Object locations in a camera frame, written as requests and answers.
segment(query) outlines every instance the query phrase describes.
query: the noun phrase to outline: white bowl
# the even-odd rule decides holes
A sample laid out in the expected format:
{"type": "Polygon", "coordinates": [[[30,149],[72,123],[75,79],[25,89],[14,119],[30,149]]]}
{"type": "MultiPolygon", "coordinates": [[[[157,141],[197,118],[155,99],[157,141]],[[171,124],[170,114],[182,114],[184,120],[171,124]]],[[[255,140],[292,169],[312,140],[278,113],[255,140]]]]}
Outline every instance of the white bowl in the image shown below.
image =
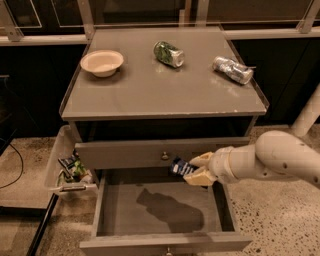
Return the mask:
{"type": "Polygon", "coordinates": [[[85,55],[81,61],[81,67],[97,77],[113,75],[123,63],[123,56],[119,52],[101,50],[85,55]]]}

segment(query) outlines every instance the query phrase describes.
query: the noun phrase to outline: can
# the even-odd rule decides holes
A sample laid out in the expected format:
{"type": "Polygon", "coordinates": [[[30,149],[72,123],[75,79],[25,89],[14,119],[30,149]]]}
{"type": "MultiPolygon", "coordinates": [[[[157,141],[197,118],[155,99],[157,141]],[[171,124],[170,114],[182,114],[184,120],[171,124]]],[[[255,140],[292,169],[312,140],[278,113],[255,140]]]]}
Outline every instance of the can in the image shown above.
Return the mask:
{"type": "Polygon", "coordinates": [[[184,62],[184,52],[165,41],[157,42],[153,53],[160,62],[174,68],[181,67],[184,62]]]}
{"type": "Polygon", "coordinates": [[[221,56],[215,57],[212,69],[225,73],[232,80],[243,85],[247,84],[253,76],[253,70],[251,68],[221,56]]]}

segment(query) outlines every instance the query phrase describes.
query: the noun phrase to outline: table top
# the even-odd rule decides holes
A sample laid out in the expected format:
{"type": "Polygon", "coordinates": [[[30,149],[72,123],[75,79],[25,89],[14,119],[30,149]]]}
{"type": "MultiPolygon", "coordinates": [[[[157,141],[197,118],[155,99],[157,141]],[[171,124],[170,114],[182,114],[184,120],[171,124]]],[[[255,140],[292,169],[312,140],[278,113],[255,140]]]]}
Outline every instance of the table top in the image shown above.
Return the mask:
{"type": "Polygon", "coordinates": [[[257,116],[266,106],[252,82],[240,86],[212,70],[216,56],[235,59],[223,33],[207,28],[98,29],[88,52],[115,50],[124,63],[111,77],[81,70],[62,118],[66,121],[257,116]],[[158,41],[185,53],[173,69],[153,54],[158,41]]]}

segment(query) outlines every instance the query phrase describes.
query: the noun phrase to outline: speckled floor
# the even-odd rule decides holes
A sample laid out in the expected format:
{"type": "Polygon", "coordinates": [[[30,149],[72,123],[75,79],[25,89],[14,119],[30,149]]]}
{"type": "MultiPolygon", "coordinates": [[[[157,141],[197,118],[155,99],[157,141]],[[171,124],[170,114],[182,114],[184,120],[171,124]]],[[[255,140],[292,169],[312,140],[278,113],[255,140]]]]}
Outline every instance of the speckled floor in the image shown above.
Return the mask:
{"type": "MultiPolygon", "coordinates": [[[[255,127],[250,143],[266,130],[255,127]]],[[[45,208],[50,193],[44,187],[45,167],[55,138],[16,139],[12,142],[24,160],[19,181],[0,189],[0,206],[45,208]]],[[[302,138],[320,152],[320,126],[314,125],[302,138]]],[[[0,186],[14,180],[21,163],[13,149],[0,157],[0,186]]],[[[242,252],[214,255],[320,256],[320,190],[304,181],[259,182],[245,180],[228,185],[233,211],[243,235],[253,241],[242,252]]],[[[79,242],[88,240],[95,211],[95,197],[59,200],[36,255],[84,255],[79,242]]],[[[0,255],[26,255],[36,232],[36,218],[0,216],[0,255]]]]}

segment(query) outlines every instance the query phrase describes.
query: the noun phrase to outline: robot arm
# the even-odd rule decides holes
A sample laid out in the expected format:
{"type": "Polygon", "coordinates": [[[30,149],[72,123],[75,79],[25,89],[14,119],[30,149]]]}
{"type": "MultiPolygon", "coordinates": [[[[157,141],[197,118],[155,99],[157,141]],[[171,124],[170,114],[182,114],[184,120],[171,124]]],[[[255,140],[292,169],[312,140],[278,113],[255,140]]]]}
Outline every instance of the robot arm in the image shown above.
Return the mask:
{"type": "Polygon", "coordinates": [[[305,180],[320,189],[320,155],[298,138],[280,131],[262,134],[255,144],[227,147],[190,161],[198,166],[184,176],[190,185],[208,186],[214,181],[241,179],[305,180]]]}

